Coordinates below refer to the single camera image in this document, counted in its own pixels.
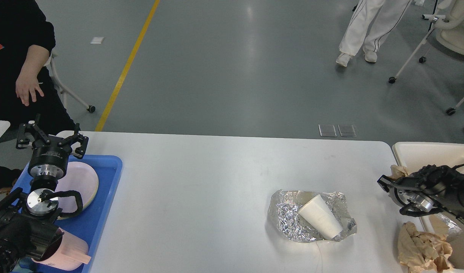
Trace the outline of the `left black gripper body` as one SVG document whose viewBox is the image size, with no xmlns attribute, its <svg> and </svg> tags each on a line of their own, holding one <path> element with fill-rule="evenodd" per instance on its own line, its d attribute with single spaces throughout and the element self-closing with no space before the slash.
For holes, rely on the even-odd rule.
<svg viewBox="0 0 464 273">
<path fill-rule="evenodd" d="M 28 166 L 28 174 L 36 178 L 39 175 L 50 175 L 56 179 L 67 174 L 70 146 L 43 145 L 32 147 L 33 153 Z"/>
</svg>

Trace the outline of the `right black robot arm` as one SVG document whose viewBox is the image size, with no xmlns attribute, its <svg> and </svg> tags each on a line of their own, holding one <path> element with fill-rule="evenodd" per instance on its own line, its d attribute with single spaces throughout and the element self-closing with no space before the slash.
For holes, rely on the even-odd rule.
<svg viewBox="0 0 464 273">
<path fill-rule="evenodd" d="M 447 212 L 464 225 L 464 173 L 457 171 L 463 166 L 427 165 L 397 179 L 382 175 L 377 183 L 401 207 L 402 215 Z"/>
</svg>

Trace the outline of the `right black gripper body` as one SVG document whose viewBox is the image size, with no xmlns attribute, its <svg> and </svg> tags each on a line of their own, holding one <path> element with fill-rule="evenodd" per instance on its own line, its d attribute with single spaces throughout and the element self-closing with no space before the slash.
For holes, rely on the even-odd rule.
<svg viewBox="0 0 464 273">
<path fill-rule="evenodd" d="M 406 188 L 398 183 L 400 179 L 395 181 L 395 193 L 391 194 L 391 198 L 395 204 L 402 207 L 405 205 L 415 205 L 419 210 L 429 212 L 435 208 L 435 200 L 428 197 L 423 192 L 416 190 L 414 187 Z"/>
</svg>

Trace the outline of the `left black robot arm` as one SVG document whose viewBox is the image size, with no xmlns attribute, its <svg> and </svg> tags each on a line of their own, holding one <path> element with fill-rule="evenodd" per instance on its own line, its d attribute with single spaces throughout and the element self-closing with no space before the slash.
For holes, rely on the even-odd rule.
<svg viewBox="0 0 464 273">
<path fill-rule="evenodd" d="M 63 242 L 58 217 L 78 216 L 83 210 L 80 192 L 56 191 L 58 180 L 67 174 L 69 157 L 85 155 L 88 137 L 82 135 L 79 123 L 67 138 L 45 133 L 38 125 L 21 123 L 16 148 L 33 151 L 28 164 L 30 192 L 16 188 L 0 201 L 0 273 L 9 273 L 19 259 L 29 256 L 42 260 Z"/>
</svg>

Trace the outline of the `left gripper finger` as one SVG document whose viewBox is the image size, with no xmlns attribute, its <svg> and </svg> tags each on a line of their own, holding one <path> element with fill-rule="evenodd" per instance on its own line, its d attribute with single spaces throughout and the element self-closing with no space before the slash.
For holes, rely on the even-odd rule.
<svg viewBox="0 0 464 273">
<path fill-rule="evenodd" d="M 28 147 L 35 149 L 47 145 L 47 134 L 38 126 L 40 114 L 36 114 L 33 123 L 21 123 L 18 127 L 16 149 Z"/>
<path fill-rule="evenodd" d="M 58 147 L 69 155 L 77 159 L 82 159 L 85 155 L 89 138 L 80 133 L 80 123 L 76 123 L 73 135 L 58 141 Z"/>
</svg>

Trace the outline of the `seated person's hand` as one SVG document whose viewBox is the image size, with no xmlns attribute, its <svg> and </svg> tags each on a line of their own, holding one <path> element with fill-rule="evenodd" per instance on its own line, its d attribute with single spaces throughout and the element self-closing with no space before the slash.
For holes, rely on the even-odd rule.
<svg viewBox="0 0 464 273">
<path fill-rule="evenodd" d="M 44 97 L 37 75 L 36 72 L 22 70 L 17 78 L 16 95 L 26 107 L 30 105 L 30 102 L 37 101 L 37 95 Z"/>
</svg>

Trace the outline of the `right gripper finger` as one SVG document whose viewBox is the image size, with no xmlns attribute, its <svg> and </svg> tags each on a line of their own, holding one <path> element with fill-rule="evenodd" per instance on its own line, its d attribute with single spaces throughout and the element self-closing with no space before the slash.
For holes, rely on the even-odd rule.
<svg viewBox="0 0 464 273">
<path fill-rule="evenodd" d="M 378 185 L 388 194 L 395 193 L 395 179 L 381 175 L 381 177 L 377 180 Z"/>
<path fill-rule="evenodd" d="M 431 209 L 429 212 L 424 212 L 419 210 L 417 207 L 415 207 L 414 204 L 407 204 L 405 206 L 402 206 L 400 209 L 400 214 L 405 215 L 405 216 L 411 216 L 411 217 L 423 217 L 423 216 L 428 216 L 428 215 L 433 215 L 437 213 L 442 213 L 443 209 L 439 208 L 434 208 Z"/>
</svg>

